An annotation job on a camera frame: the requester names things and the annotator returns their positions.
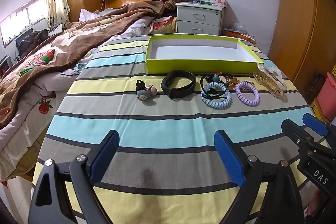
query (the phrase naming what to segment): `pink bin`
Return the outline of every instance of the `pink bin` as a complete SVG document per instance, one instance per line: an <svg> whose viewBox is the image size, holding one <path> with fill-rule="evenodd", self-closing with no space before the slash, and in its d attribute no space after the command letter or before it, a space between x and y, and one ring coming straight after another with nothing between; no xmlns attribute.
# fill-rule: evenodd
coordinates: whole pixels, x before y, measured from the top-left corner
<svg viewBox="0 0 336 224"><path fill-rule="evenodd" d="M327 73L327 79L317 96L323 115L332 121L336 117L336 79Z"/></svg>

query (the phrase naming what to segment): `white drawer cabinet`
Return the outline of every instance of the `white drawer cabinet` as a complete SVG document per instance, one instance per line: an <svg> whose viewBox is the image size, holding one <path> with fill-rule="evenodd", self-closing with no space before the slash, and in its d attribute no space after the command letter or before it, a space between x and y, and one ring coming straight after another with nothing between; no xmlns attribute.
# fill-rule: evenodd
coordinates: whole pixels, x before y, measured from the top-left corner
<svg viewBox="0 0 336 224"><path fill-rule="evenodd" d="M224 7L189 2L177 3L176 6L179 33L222 33Z"/></svg>

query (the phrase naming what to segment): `colorful knitted item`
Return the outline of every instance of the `colorful knitted item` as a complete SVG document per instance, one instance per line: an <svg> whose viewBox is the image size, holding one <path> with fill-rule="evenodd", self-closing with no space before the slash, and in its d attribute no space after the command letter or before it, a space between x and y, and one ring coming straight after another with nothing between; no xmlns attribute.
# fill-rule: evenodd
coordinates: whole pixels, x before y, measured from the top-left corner
<svg viewBox="0 0 336 224"><path fill-rule="evenodd" d="M53 60L55 54L55 49L48 50L46 52L42 52L37 54L31 61L29 61L26 65L23 66L23 69L20 70L20 76L24 75L26 72L37 66L43 66L48 64L51 60Z"/></svg>

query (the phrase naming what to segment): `green box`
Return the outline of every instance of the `green box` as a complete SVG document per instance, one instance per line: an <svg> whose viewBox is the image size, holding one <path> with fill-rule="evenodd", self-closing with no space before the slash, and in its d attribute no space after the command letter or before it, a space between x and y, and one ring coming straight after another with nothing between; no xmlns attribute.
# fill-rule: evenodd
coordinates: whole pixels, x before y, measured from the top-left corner
<svg viewBox="0 0 336 224"><path fill-rule="evenodd" d="M237 38L208 34L151 36L146 53L150 75L172 70L252 74L264 62Z"/></svg>

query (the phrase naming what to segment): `screw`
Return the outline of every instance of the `screw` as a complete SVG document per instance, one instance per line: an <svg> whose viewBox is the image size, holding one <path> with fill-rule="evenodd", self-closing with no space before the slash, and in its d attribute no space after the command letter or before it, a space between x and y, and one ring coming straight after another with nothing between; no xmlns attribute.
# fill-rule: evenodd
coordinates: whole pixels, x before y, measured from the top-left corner
<svg viewBox="0 0 336 224"><path fill-rule="evenodd" d="M77 158L76 158L76 160L79 161L79 162L84 161L85 159L86 159L86 156L83 155L83 154L77 156Z"/></svg>
<svg viewBox="0 0 336 224"><path fill-rule="evenodd" d="M288 162L286 160L282 160L281 161L281 165L284 166L284 167L287 167L288 166Z"/></svg>
<svg viewBox="0 0 336 224"><path fill-rule="evenodd" d="M248 158L249 162L256 162L257 161L257 157L255 155L249 155Z"/></svg>
<svg viewBox="0 0 336 224"><path fill-rule="evenodd" d="M46 160L45 162L44 162L44 164L46 165L46 166L50 166L50 165L52 165L53 164L53 160Z"/></svg>

